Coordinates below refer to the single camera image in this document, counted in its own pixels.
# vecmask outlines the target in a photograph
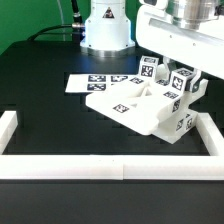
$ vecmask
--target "white plastic part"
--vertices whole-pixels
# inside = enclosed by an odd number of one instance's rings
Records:
[[[224,180],[224,157],[0,156],[0,179]]]
[[[131,23],[125,15],[125,0],[92,0],[85,29],[82,49],[117,52],[135,46]]]
[[[0,154],[2,154],[18,125],[15,111],[5,111],[0,118]]]

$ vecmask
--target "white plastic frame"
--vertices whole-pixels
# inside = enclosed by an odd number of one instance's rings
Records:
[[[208,114],[196,126],[211,156],[1,155],[0,179],[224,180],[222,135]]]

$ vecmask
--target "black tabletop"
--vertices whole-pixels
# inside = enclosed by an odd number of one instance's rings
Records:
[[[196,128],[171,145],[141,136],[85,106],[85,94],[66,94],[70,74],[136,74],[142,55],[120,58],[80,52],[71,42],[17,42],[0,57],[0,110],[16,110],[17,130],[5,154],[207,155]],[[192,108],[210,112],[222,131],[224,82],[209,82]]]
[[[141,55],[97,58],[70,42],[17,42],[0,56],[0,111],[19,125],[5,154],[207,155],[196,129],[176,144],[140,136],[65,94],[70,73],[135,74]],[[224,81],[210,79],[191,108],[223,133]],[[220,224],[221,181],[1,181],[0,223]]]

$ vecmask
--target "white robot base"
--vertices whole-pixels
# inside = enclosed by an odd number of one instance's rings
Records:
[[[92,0],[85,22],[86,37],[81,50],[101,57],[117,57],[135,50],[131,22],[125,15],[125,0]]]

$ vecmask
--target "cable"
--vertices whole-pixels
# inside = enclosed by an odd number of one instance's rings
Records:
[[[34,41],[38,36],[42,35],[43,33],[51,30],[57,30],[57,29],[63,29],[63,28],[72,28],[72,24],[65,24],[65,25],[58,25],[58,26],[51,26],[48,28],[45,28],[43,30],[40,30],[36,34],[30,36],[27,40],[28,41]]]
[[[61,16],[61,24],[65,24],[65,20],[64,20],[64,14],[63,14],[63,10],[61,7],[61,1],[57,0],[58,3],[58,8],[59,8],[59,12],[60,12],[60,16]]]
[[[82,23],[82,16],[79,12],[79,7],[77,0],[71,0],[72,3],[72,9],[73,9],[73,19],[75,23]]]

